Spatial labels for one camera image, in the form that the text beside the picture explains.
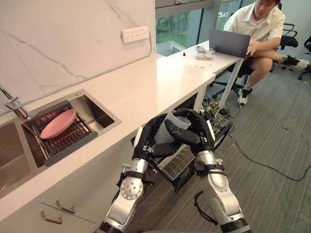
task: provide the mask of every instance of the white cabinet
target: white cabinet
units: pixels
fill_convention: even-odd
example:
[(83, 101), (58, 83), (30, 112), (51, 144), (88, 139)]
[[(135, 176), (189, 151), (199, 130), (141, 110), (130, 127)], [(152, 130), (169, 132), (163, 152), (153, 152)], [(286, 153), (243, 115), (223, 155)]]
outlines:
[(45, 192), (42, 202), (59, 208), (59, 204), (74, 215), (97, 223), (110, 208), (112, 198), (118, 190), (122, 163), (130, 163), (133, 154), (131, 137), (98, 155), (74, 173), (70, 174)]
[(0, 222), (2, 233), (87, 233), (93, 223), (64, 213), (40, 202), (29, 202)]

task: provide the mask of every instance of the sock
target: sock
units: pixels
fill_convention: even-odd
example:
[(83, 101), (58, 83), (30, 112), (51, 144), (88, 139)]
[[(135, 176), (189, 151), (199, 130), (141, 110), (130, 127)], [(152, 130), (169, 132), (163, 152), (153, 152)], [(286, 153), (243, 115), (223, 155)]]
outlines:
[(284, 57), (282, 57), (282, 60), (279, 60), (278, 62), (280, 62), (281, 64), (283, 63), (283, 62), (285, 62), (287, 60), (287, 56), (284, 56)]

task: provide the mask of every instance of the pink bowl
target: pink bowl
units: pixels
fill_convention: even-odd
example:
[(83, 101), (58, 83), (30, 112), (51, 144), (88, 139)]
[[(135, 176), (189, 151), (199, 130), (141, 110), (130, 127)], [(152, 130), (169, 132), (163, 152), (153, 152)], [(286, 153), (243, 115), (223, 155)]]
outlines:
[(63, 112), (44, 128), (40, 137), (42, 139), (51, 139), (60, 135), (73, 123), (75, 117), (76, 111), (74, 109)]

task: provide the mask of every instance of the man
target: man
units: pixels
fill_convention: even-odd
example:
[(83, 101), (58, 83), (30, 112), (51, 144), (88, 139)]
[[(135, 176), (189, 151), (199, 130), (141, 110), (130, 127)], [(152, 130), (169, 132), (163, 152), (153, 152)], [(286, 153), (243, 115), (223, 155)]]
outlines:
[(269, 73), (273, 61), (303, 70), (309, 62), (278, 54), (275, 49), (281, 42), (285, 15), (276, 7), (280, 0), (255, 0), (255, 3), (239, 9), (225, 24), (224, 30), (251, 36), (247, 57), (243, 66), (253, 72), (245, 87), (239, 92), (238, 102), (247, 103), (251, 88)]

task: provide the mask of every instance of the dish rack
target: dish rack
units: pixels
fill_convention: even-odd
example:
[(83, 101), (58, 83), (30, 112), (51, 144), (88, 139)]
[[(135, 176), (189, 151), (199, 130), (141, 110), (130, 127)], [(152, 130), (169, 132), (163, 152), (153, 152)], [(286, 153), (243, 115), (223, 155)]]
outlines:
[[(232, 124), (228, 123), (221, 130), (214, 130), (215, 150), (221, 145), (228, 134)], [(150, 158), (151, 166), (160, 173), (174, 187), (178, 193), (187, 181), (194, 175), (193, 163), (195, 157), (191, 152), (190, 146), (183, 144), (179, 150), (166, 158)]]
[(43, 129), (53, 119), (69, 109), (73, 109), (70, 102), (63, 101), (23, 123), (35, 138), (34, 141), (27, 137), (28, 144), (37, 143), (37, 146), (31, 146), (31, 150), (38, 167), (43, 164), (46, 166), (53, 165), (98, 136), (98, 133), (76, 112), (74, 122), (60, 135), (51, 139), (40, 138)]

